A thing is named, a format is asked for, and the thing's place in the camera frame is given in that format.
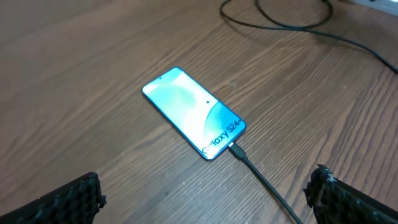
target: phone display wallpaper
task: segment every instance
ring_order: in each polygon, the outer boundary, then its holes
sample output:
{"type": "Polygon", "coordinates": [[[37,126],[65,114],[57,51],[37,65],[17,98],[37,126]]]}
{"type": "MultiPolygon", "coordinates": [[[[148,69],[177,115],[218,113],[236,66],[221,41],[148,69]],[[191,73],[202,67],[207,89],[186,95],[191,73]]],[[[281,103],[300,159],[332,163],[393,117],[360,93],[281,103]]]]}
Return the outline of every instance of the phone display wallpaper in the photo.
{"type": "Polygon", "coordinates": [[[205,159],[214,159],[246,128],[244,121],[180,68],[150,82],[142,92],[205,159]]]}

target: phone screen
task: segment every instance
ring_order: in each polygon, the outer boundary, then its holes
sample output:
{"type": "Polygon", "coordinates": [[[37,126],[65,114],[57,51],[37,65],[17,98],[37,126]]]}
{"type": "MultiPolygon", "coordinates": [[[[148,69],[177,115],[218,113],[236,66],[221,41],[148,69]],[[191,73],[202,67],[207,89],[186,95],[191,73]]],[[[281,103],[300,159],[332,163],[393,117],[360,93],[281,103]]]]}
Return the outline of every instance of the phone screen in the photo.
{"type": "Polygon", "coordinates": [[[181,68],[142,88],[143,94],[205,159],[214,159],[246,123],[181,68]]]}

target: phone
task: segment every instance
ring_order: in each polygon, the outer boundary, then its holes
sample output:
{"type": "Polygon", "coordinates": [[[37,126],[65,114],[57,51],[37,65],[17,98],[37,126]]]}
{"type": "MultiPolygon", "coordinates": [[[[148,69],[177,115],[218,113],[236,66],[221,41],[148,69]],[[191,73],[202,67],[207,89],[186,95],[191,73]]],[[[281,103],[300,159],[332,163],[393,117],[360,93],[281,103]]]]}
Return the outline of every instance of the phone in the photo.
{"type": "Polygon", "coordinates": [[[238,115],[181,68],[172,68],[142,92],[207,160],[215,159],[246,129],[238,115]]]}

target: wooden table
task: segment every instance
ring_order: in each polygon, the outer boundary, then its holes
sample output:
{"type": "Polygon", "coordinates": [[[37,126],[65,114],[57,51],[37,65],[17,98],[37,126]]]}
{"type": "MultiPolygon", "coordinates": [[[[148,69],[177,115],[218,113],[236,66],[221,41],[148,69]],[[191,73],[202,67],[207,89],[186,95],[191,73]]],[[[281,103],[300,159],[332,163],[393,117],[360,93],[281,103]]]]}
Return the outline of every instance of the wooden table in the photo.
{"type": "MultiPolygon", "coordinates": [[[[289,223],[247,167],[207,162],[141,88],[179,66],[248,124],[238,143],[305,223],[315,164],[398,209],[398,77],[372,55],[311,34],[227,25],[214,0],[0,2],[0,214],[95,171],[95,223],[289,223]]],[[[398,18],[333,1],[320,28],[398,65],[398,18]]],[[[307,24],[320,1],[262,1],[307,24]]],[[[226,12],[269,24],[252,1],[226,12]]]]}

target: smartphone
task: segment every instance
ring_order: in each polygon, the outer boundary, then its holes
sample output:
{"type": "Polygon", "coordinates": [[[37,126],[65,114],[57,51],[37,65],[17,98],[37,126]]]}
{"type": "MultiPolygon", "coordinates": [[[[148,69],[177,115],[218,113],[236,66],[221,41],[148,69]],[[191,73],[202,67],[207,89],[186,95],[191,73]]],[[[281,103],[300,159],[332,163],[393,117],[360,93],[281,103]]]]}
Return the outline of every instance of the smartphone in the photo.
{"type": "Polygon", "coordinates": [[[181,68],[142,88],[143,94],[207,160],[215,159],[246,123],[181,68]]]}

